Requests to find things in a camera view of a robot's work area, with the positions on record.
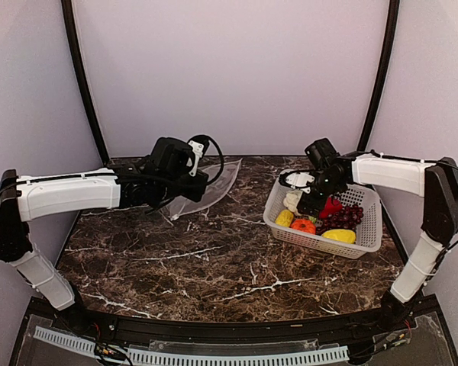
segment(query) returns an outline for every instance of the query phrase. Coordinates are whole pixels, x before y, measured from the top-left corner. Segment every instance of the basket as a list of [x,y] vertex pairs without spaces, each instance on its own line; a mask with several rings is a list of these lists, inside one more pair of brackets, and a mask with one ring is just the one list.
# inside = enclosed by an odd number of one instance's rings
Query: basket
[[348,190],[340,195],[342,204],[358,204],[363,208],[361,224],[356,228],[355,244],[338,242],[319,235],[276,225],[275,220],[279,213],[286,209],[283,205],[283,199],[291,190],[291,188],[281,186],[277,179],[266,202],[263,219],[266,225],[271,228],[275,238],[351,259],[380,249],[382,245],[382,208],[380,198],[374,190],[361,185],[348,185]]

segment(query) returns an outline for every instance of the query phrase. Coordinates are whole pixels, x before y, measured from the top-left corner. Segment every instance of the yellow bell pepper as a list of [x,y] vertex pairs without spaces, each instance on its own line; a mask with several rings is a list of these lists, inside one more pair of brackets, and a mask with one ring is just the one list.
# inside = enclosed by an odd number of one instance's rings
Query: yellow bell pepper
[[290,227],[293,221],[293,212],[290,210],[283,210],[280,212],[278,217],[275,220],[275,224],[284,226],[284,227]]
[[349,244],[354,244],[354,242],[356,242],[356,234],[352,230],[332,229],[326,231],[322,236],[324,238],[334,239],[338,242],[347,242]]

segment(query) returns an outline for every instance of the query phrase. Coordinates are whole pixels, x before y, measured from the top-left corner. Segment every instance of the black vertical pole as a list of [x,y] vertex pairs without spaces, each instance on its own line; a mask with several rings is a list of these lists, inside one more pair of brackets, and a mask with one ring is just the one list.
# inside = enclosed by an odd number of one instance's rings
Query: black vertical pole
[[382,54],[380,55],[379,68],[376,73],[375,85],[369,102],[368,113],[366,114],[365,124],[361,131],[360,141],[358,142],[358,151],[365,151],[372,134],[373,124],[375,123],[376,113],[380,105],[387,70],[389,69],[390,56],[392,55],[392,45],[394,43],[395,28],[397,27],[399,0],[390,0],[389,15],[387,16],[387,25],[385,26],[385,36],[383,38]]
[[68,37],[69,51],[71,52],[71,59],[75,69],[76,81],[78,82],[79,92],[82,96],[83,106],[85,108],[86,116],[89,120],[90,129],[92,130],[93,138],[97,146],[98,154],[102,162],[106,164],[110,158],[108,156],[107,147],[100,131],[97,115],[93,107],[92,96],[88,82],[86,81],[85,68],[83,67],[82,54],[79,48],[78,35],[76,33],[75,17],[73,14],[73,5],[71,0],[61,0],[63,6],[64,25],[66,28],[66,35]]

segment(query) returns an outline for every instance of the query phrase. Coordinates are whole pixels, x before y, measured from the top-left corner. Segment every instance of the transparent plastic bag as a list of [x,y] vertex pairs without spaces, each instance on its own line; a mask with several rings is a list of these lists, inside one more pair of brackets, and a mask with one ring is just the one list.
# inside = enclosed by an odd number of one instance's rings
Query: transparent plastic bag
[[[172,203],[166,206],[169,210],[169,218],[174,221],[182,215],[193,214],[194,212],[205,210],[224,198],[236,181],[237,173],[241,167],[241,160],[242,159],[224,164],[222,175],[217,181],[205,189],[205,194],[200,202],[193,202],[184,197],[175,198]],[[203,168],[202,171],[208,174],[209,179],[212,179],[212,177],[217,174],[220,167],[220,164],[210,165]]]

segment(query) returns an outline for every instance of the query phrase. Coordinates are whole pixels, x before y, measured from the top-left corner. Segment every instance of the brown marble tabletop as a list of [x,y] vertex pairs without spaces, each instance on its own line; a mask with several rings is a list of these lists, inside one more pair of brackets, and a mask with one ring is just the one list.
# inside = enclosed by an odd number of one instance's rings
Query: brown marble tabletop
[[86,211],[58,269],[88,308],[130,316],[261,322],[378,307],[402,269],[386,227],[379,251],[348,259],[276,240],[264,224],[279,172],[296,168],[308,160],[244,157],[226,197],[174,222],[149,207]]

